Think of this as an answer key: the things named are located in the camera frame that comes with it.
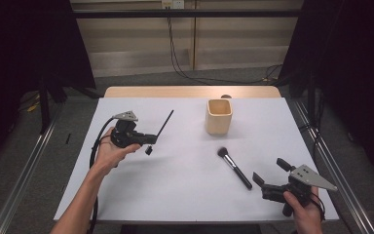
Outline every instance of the forearm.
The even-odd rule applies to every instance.
[[[103,178],[104,175],[100,170],[95,168],[89,170],[71,204],[51,233],[86,233]]]

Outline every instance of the human arm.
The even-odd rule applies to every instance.
[[[139,144],[132,144],[126,148],[115,146],[109,135],[113,128],[109,129],[99,144],[95,162],[87,172],[84,181],[69,204],[66,211],[53,227],[51,233],[86,233],[90,223],[90,215],[98,194],[99,187],[105,176],[115,168],[126,155],[140,148]]]
[[[311,198],[318,203],[318,188],[312,187]],[[283,193],[286,202],[293,208],[293,218],[298,234],[321,234],[320,211],[313,203],[302,207],[297,198],[290,192]]]

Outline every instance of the beige container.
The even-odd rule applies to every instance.
[[[232,104],[227,99],[210,99],[206,110],[206,130],[211,135],[225,135],[232,121]]]

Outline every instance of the person's left arm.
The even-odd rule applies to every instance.
[[[112,128],[107,132],[106,136],[109,136],[111,131]],[[120,161],[125,159],[128,153],[133,153],[138,148],[140,148],[139,144],[119,148],[111,142],[110,137],[103,138],[93,166],[88,171],[74,199],[53,227],[51,233],[86,233],[93,205],[104,177]]]

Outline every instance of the wall outlet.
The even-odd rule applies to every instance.
[[[173,0],[172,8],[173,9],[184,9],[184,0]]]
[[[172,9],[172,0],[162,0],[163,9]]]

